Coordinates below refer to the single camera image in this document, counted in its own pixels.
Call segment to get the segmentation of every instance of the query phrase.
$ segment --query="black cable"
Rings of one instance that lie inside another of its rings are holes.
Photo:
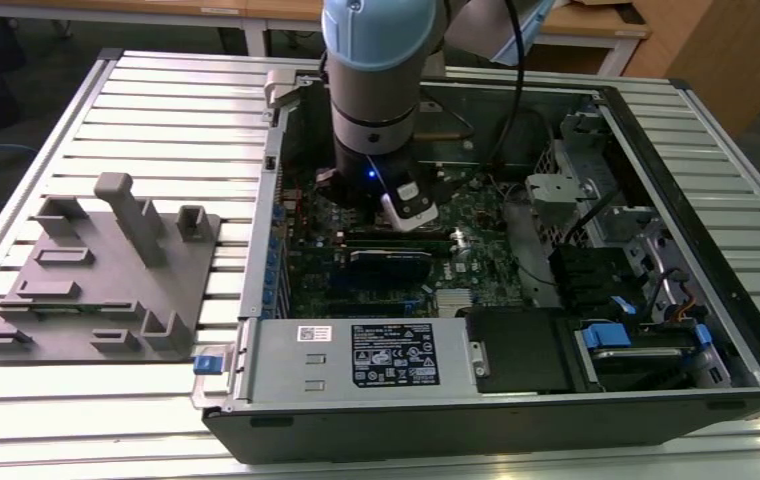
[[[499,138],[497,139],[497,143],[493,146],[490,154],[487,155],[487,163],[493,164],[489,167],[489,170],[497,171],[499,170],[503,165],[501,161],[497,161],[499,158],[499,153],[502,152],[502,147],[505,145],[505,141],[507,140],[509,134],[511,129],[514,128],[514,122],[517,121],[517,111],[521,108],[521,102],[523,98],[523,85],[526,83],[526,44],[523,42],[523,32],[522,26],[519,24],[519,12],[517,11],[517,5],[514,5],[514,0],[505,0],[505,6],[509,10],[509,17],[511,18],[511,25],[514,27],[514,43],[517,44],[517,82],[514,84],[514,100],[511,101],[511,109],[507,115],[507,120],[505,122],[505,127],[502,128],[502,133],[499,134]],[[454,191],[457,191],[463,185],[466,185],[478,172],[475,169],[469,175],[465,175],[462,178],[453,182],[443,182],[443,193],[451,197]]]
[[[514,42],[517,43],[517,83],[514,85],[514,101],[511,102],[511,111],[509,113],[509,119],[505,122],[505,128],[499,134],[499,139],[494,144],[493,151],[487,159],[494,164],[494,169],[499,170],[503,166],[498,162],[499,153],[502,152],[502,146],[509,138],[511,129],[514,128],[514,122],[517,119],[517,111],[521,108],[521,102],[523,98],[523,84],[526,83],[526,44],[523,42],[523,32],[522,26],[519,24],[519,12],[517,11],[517,5],[514,5],[514,0],[505,0],[505,6],[509,9],[509,16],[511,17],[511,25],[514,26]]]
[[[653,289],[653,293],[650,294],[650,299],[648,300],[648,305],[645,306],[645,310],[642,310],[641,318],[650,318],[653,314],[653,307],[657,305],[657,298],[660,298],[660,292],[662,291],[662,285],[668,278],[674,275],[677,272],[682,272],[684,270],[678,267],[669,268],[665,272],[660,274],[660,278],[657,279],[657,286]]]
[[[318,64],[318,77],[322,79],[322,82],[325,82],[325,85],[327,85],[330,83],[330,75],[327,75],[327,50],[325,50],[325,53],[322,53],[322,61]]]
[[[554,287],[558,287],[558,283],[555,282],[550,282],[549,280],[543,280],[541,277],[538,277],[534,273],[531,273],[529,271],[529,269],[523,266],[522,263],[518,263],[517,266],[519,267],[519,269],[523,271],[523,273],[526,275],[529,275],[531,278],[534,278],[537,281],[539,281],[541,283],[546,283],[547,285],[553,285]]]
[[[439,107],[443,109],[443,111],[446,113],[449,113],[453,117],[455,117],[458,119],[458,121],[466,126],[466,133],[459,138],[459,140],[465,140],[465,139],[470,138],[473,135],[475,135],[475,127],[473,126],[470,121],[466,118],[463,118],[463,115],[461,115],[451,108],[449,108],[446,106],[446,104],[443,103],[443,101],[439,98],[437,98],[434,95],[431,95],[431,92],[429,92],[425,88],[422,89],[422,96],[426,97],[437,105],[439,105]]]
[[[579,218],[579,220],[577,220],[577,223],[574,224],[573,228],[567,231],[567,234],[562,239],[562,243],[567,243],[570,241],[573,236],[585,228],[589,222],[594,220],[594,217],[600,215],[600,212],[602,212],[604,209],[609,206],[609,204],[616,199],[620,193],[621,190],[614,189],[612,192],[604,195],[604,197],[597,201],[589,212],[582,216],[582,218]]]

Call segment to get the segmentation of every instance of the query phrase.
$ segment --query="warning label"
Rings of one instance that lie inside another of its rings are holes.
[[[354,325],[354,383],[359,388],[439,385],[430,323]]]

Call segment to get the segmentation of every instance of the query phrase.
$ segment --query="floor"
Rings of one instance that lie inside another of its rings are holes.
[[[23,120],[0,131],[0,143],[38,148],[63,114],[94,60],[103,47],[190,53],[246,52],[242,32],[198,27],[112,25],[104,30],[95,23],[75,22],[74,37],[63,40],[48,21],[22,20],[18,38],[28,56],[28,65],[8,75],[8,84],[23,107]],[[291,39],[274,35],[273,52],[283,57],[318,58],[323,49],[321,34],[298,34]],[[479,66],[485,61],[463,52],[447,55],[453,65]],[[738,139],[760,171],[760,116]],[[0,151],[0,209],[28,168],[31,154],[22,150]]]

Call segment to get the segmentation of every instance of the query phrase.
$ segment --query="aluminum profile table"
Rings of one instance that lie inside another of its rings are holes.
[[[136,177],[159,211],[202,203],[226,219],[199,345],[234,340],[274,68],[310,61],[124,52],[100,59],[0,215],[0,297],[42,230],[40,197],[91,195],[103,171]],[[449,69],[453,77],[513,72]],[[621,89],[760,308],[760,177],[690,90],[665,80],[533,73],[539,82]],[[95,198],[87,208],[107,208]],[[190,364],[0,367],[0,477],[760,478],[760,419],[662,446],[357,464],[246,466],[209,434],[190,400]],[[226,379],[207,382],[223,392]]]

